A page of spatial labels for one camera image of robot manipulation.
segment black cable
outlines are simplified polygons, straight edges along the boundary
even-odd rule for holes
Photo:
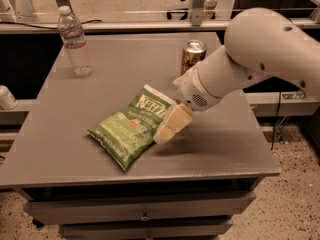
[[[277,107],[277,113],[276,113],[276,121],[275,121],[275,123],[273,125],[271,150],[273,150],[274,137],[275,137],[275,133],[276,133],[276,127],[277,127],[277,122],[278,122],[278,117],[279,117],[280,105],[281,105],[281,92],[279,92],[279,101],[278,101],[278,107]]]
[[[89,24],[89,23],[94,23],[94,22],[99,23],[99,22],[102,22],[102,20],[88,20],[88,21],[81,22],[81,24],[84,25],[84,24]],[[26,27],[32,27],[32,28],[58,30],[57,27],[44,27],[44,26],[40,26],[40,25],[33,25],[33,24],[22,23],[22,22],[0,21],[0,24],[20,25],[20,26],[26,26]]]

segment desk drawer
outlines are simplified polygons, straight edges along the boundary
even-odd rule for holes
[[[149,221],[240,214],[254,199],[253,192],[195,193],[31,202],[25,205],[24,210],[43,224]]]
[[[70,240],[152,240],[166,238],[197,239],[224,234],[230,220],[203,218],[171,221],[100,223],[61,226],[60,234]]]

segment robotic hand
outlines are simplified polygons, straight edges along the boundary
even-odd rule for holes
[[[192,121],[193,111],[271,76],[320,100],[320,43],[272,10],[243,11],[227,27],[225,44],[174,81],[181,103],[168,111],[154,140],[167,142]]]

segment green chip bag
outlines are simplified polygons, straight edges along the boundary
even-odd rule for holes
[[[175,101],[145,85],[127,107],[88,132],[126,171],[153,142],[158,126],[172,104]]]

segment gray tabletop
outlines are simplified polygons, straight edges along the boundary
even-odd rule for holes
[[[196,113],[188,128],[165,145],[151,145],[127,172],[87,134],[145,84],[176,99],[172,81],[190,39],[204,41],[208,54],[220,46],[215,33],[90,36],[95,72],[87,78],[74,77],[62,49],[0,168],[0,188],[278,174],[242,91]]]

